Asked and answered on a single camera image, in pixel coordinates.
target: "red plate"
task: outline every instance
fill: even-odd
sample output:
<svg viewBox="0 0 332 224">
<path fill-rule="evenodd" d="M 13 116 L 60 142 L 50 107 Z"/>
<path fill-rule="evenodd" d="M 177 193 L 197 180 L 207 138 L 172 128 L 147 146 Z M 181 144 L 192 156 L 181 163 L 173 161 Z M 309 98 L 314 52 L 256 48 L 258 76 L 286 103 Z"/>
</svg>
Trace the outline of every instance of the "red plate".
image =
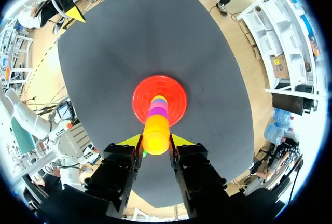
<svg viewBox="0 0 332 224">
<path fill-rule="evenodd" d="M 136 87 L 132 106 L 139 121 L 145 124 L 151 101 L 157 95 L 167 99 L 170 127 L 178 123 L 186 111 L 187 96 L 181 85 L 166 75 L 152 75 Z"/>
</svg>

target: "cardboard box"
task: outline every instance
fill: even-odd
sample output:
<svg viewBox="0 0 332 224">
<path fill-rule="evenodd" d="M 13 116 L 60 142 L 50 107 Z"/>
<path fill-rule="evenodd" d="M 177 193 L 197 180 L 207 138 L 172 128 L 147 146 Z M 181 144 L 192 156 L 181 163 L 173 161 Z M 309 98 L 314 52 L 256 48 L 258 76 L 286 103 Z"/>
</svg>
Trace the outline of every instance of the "cardboard box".
<svg viewBox="0 0 332 224">
<path fill-rule="evenodd" d="M 260 59 L 261 59 L 261 54 L 260 54 L 260 52 L 259 52 L 259 49 L 258 49 L 257 47 L 254 47 L 253 49 L 254 49 L 254 55 L 255 55 L 255 58 L 256 58 L 257 60 L 260 60 Z"/>
<path fill-rule="evenodd" d="M 289 72 L 284 54 L 277 57 L 271 57 L 271 64 L 276 78 L 289 79 Z"/>
<path fill-rule="evenodd" d="M 254 40 L 254 38 L 253 38 L 253 36 L 252 36 L 251 33 L 247 33 L 247 34 L 245 34 L 245 36 L 247 37 L 247 39 L 248 39 L 248 41 L 249 41 L 249 43 L 250 43 L 251 46 L 255 46 L 256 45 L 256 42 L 255 42 L 255 40 Z"/>
<path fill-rule="evenodd" d="M 250 32 L 247 25 L 244 23 L 244 21 L 239 21 L 239 26 L 244 34 L 247 34 Z"/>
</svg>

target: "desk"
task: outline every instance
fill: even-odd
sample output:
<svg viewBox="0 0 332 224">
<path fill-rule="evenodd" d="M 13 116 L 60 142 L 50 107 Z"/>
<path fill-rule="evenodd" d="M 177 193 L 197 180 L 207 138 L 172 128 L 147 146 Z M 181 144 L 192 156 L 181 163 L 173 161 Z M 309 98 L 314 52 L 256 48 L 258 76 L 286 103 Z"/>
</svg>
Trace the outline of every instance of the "desk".
<svg viewBox="0 0 332 224">
<path fill-rule="evenodd" d="M 59 40 L 59 58 L 78 118 L 99 151 L 143 132 L 131 108 L 140 81 L 166 74 L 188 106 L 171 128 L 202 143 L 222 177 L 252 164 L 253 124 L 246 88 L 228 43 L 198 0 L 105 0 Z M 154 207 L 182 202 L 168 153 L 147 155 L 133 190 Z"/>
</svg>

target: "water bottle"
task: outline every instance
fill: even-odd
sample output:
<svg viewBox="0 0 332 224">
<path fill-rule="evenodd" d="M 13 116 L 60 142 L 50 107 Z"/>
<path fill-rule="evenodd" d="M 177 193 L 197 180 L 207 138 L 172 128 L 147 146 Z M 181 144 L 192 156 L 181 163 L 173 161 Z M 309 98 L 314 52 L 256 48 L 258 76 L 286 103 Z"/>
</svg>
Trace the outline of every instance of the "water bottle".
<svg viewBox="0 0 332 224">
<path fill-rule="evenodd" d="M 271 143 L 280 145 L 285 140 L 284 129 L 276 127 L 274 124 L 269 124 L 265 128 L 264 137 Z"/>
<path fill-rule="evenodd" d="M 280 127 L 282 129 L 284 129 L 284 132 L 292 132 L 293 131 L 293 127 L 292 127 L 292 122 L 291 121 L 288 124 L 280 124 L 278 122 L 275 122 L 274 125 L 276 127 Z"/>
<path fill-rule="evenodd" d="M 279 108 L 275 108 L 273 111 L 273 120 L 281 126 L 286 126 L 293 119 L 291 113 Z"/>
</svg>

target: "wooden floor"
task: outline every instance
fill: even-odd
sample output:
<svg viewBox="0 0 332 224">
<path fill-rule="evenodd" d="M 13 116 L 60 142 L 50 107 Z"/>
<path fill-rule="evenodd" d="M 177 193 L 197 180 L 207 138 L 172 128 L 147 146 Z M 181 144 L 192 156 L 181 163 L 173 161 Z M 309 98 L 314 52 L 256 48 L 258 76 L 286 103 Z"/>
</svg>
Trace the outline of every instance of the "wooden floor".
<svg viewBox="0 0 332 224">
<path fill-rule="evenodd" d="M 89 0 L 81 0 L 77 5 L 82 12 L 86 12 L 101 1 L 102 0 L 98 0 L 96 3 L 90 4 Z M 199 1 L 207 10 L 210 10 L 218 0 Z M 254 1 L 255 0 L 232 0 L 227 5 L 227 8 L 231 13 L 241 12 Z M 227 17 L 223 17 L 214 7 L 211 10 L 211 16 L 226 37 L 238 62 L 247 88 L 253 116 L 256 154 L 265 143 L 263 133 L 266 125 L 271 122 L 272 115 L 271 94 L 264 91 L 268 83 L 266 71 L 262 60 L 255 59 L 250 44 L 238 23 L 232 20 L 231 15 L 229 14 Z M 53 17 L 54 21 L 57 19 L 59 19 L 59 16 Z M 44 28 L 31 32 L 31 37 L 34 38 L 31 48 L 33 73 L 30 81 L 25 85 L 22 99 L 28 100 L 36 96 L 36 104 L 49 103 L 67 95 L 57 52 L 57 39 L 63 34 L 64 30 L 61 30 L 57 35 L 53 35 L 52 28 L 53 23 L 48 23 Z M 35 109 L 41 108 L 42 105 L 30 105 L 30 107 Z M 237 180 L 240 180 L 247 174 L 248 171 L 244 172 L 239 175 Z M 238 186 L 229 183 L 227 192 L 234 194 L 237 191 Z M 174 216 L 174 207 L 154 208 L 133 192 L 130 195 L 125 214 L 132 215 L 135 208 L 139 208 L 143 212 L 153 216 Z M 186 213 L 186 211 L 183 205 L 179 205 L 178 214 L 181 215 L 183 213 Z"/>
</svg>

